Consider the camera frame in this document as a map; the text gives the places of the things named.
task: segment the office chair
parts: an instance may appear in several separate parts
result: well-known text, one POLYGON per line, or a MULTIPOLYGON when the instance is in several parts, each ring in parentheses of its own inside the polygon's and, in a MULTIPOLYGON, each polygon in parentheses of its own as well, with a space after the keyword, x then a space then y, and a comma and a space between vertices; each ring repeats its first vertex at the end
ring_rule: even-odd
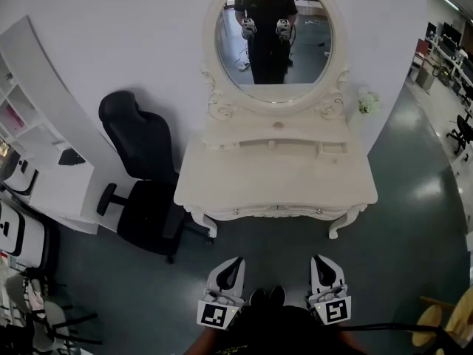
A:
MULTIPOLYGON (((117 185, 109 184, 97 213, 103 216, 109 203, 123 205, 117 234, 141 249, 166 255, 166 262, 173 263, 186 211, 173 201, 179 174, 172 163, 168 124, 159 115, 141 111, 129 91, 106 96, 98 115, 128 174, 142 180, 128 199, 114 195, 117 185)), ((188 220, 188 229, 193 229, 192 224, 188 220)))
POLYGON ((461 149, 466 148, 466 144, 473 141, 473 128, 468 125, 468 119, 472 118, 472 115, 465 109, 467 114, 466 118, 462 116, 457 116, 457 126, 458 131, 453 129, 452 132, 448 133, 447 137, 452 137, 458 142, 457 151, 455 151, 455 155, 458 155, 461 149))

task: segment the vanity drawer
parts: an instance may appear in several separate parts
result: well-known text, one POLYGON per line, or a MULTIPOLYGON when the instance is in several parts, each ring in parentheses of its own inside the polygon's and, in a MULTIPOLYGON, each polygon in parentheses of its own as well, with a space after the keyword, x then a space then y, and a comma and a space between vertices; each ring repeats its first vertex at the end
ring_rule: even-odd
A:
POLYGON ((323 208, 305 205, 278 205, 278 212, 310 215, 320 220, 335 220, 346 214, 349 209, 350 208, 323 208))
POLYGON ((235 209, 205 210, 205 215, 219 221, 227 221, 253 215, 264 215, 267 212, 275 212, 277 208, 277 205, 245 206, 243 208, 235 209))

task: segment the gray floor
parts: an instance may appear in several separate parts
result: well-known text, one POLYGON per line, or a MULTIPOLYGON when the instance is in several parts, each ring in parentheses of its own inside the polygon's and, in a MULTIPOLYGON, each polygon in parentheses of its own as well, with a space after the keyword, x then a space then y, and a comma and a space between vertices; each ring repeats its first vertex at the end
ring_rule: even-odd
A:
MULTIPOLYGON (((332 258, 353 296, 351 325, 414 323, 426 308, 420 294, 456 302, 469 286, 463 208, 442 147, 405 87, 370 163, 379 201, 337 240, 327 238, 328 222, 245 218, 219 224, 213 247, 185 233, 177 263, 168 266, 106 229, 97 237, 64 229, 57 278, 101 318, 104 345, 93 352, 184 352, 201 332, 196 308, 208 272, 235 256, 247 261, 246 297, 281 284, 287 303, 300 306, 310 256, 332 258)), ((414 353, 409 334, 356 336, 369 354, 414 353)))
MULTIPOLYGON (((224 10, 225 28, 220 25, 222 41, 217 41, 222 64, 225 71, 237 84, 253 84, 251 68, 240 72, 238 68, 248 62, 245 46, 247 41, 242 37, 242 28, 235 19, 235 11, 224 10)), ((296 21, 296 37, 291 47, 293 66, 288 69, 285 84, 313 83, 321 75, 332 46, 330 24, 326 17, 299 15, 296 21)))

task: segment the white wall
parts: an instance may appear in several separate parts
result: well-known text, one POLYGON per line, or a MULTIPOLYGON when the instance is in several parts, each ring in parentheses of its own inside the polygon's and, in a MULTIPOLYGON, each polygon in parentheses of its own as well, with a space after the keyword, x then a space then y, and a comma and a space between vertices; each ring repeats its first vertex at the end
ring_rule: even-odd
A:
MULTIPOLYGON (((0 32, 29 15, 58 74, 100 128, 102 97, 130 88, 140 105, 168 121, 182 154, 204 123, 201 31, 210 1, 0 0, 0 32)), ((425 33, 426 0, 336 1, 348 29, 351 91, 368 84, 384 101, 361 133, 370 149, 425 33)))
POLYGON ((465 19, 459 12, 453 9, 444 0, 430 0, 429 1, 429 22, 432 22, 437 27, 437 34, 441 33, 443 23, 455 25, 455 29, 463 34, 465 30, 465 19))

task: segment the white vanity table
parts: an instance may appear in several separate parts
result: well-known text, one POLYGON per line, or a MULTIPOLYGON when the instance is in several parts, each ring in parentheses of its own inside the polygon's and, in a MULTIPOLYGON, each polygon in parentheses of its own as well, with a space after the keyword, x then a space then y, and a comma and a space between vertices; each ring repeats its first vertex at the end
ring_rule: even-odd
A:
POLYGON ((205 24, 211 86, 205 131, 188 143, 174 201, 217 236, 212 220, 309 216, 334 220, 329 237, 350 225, 378 196, 364 150, 347 127, 346 34, 333 0, 331 54, 313 84, 236 85, 225 73, 212 33, 222 6, 205 24))

